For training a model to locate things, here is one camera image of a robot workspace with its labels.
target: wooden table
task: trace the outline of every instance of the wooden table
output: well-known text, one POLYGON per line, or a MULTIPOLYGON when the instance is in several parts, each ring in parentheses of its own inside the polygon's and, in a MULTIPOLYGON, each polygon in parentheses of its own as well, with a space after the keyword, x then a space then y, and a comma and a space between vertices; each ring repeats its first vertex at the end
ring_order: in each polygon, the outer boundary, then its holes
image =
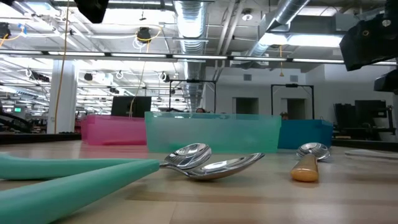
MULTIPOLYGON (((33 158, 87 157, 82 154, 87 150, 99 153, 92 157, 132 157, 140 149, 81 146, 79 141, 1 148, 33 158)), ((214 182, 160 170, 56 223, 398 223, 398 164, 348 159, 344 150, 334 147, 330 160, 319 163, 319 183, 293 182, 289 172, 297 160, 294 151, 284 150, 214 182)), ((165 154, 148 156, 163 159, 165 154)), ((216 154, 210 162, 235 157, 216 154)), ((33 183, 4 180, 0 190, 33 183)))

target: pink plastic bin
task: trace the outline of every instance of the pink plastic bin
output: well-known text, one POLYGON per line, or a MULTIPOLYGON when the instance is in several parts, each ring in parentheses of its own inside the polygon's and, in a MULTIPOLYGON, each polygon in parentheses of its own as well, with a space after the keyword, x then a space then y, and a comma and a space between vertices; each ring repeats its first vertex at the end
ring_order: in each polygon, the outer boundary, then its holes
POLYGON ((146 145, 144 118, 88 115, 81 122, 81 139, 90 145, 146 145))

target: wooden spoon handle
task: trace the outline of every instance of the wooden spoon handle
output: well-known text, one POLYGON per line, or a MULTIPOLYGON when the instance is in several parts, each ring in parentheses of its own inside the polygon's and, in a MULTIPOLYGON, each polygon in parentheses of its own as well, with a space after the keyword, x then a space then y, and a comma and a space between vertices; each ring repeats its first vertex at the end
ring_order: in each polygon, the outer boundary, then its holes
POLYGON ((293 167, 290 174, 294 180, 302 182, 314 182, 319 178, 317 158, 314 155, 305 155, 300 162, 293 167))

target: person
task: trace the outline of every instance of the person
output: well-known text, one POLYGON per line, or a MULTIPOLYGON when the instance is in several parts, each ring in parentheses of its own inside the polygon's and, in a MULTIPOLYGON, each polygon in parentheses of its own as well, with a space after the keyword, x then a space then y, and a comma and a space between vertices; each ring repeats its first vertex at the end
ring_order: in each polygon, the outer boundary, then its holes
POLYGON ((196 110, 196 113, 207 113, 207 112, 206 112, 206 110, 203 109, 203 108, 198 108, 198 109, 196 110))
POLYGON ((282 117, 282 120, 287 120, 289 119, 289 114, 286 112, 281 112, 280 116, 282 117))

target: teal pool noodle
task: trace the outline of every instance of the teal pool noodle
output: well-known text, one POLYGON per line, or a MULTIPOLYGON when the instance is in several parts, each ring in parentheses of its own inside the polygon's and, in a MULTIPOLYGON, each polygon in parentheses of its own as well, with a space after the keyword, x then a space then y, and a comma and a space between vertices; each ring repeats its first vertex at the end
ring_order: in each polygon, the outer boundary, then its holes
POLYGON ((0 179, 54 179, 142 159, 29 159, 0 154, 0 179))
POLYGON ((148 159, 0 191, 0 223, 53 222, 157 170, 148 159))

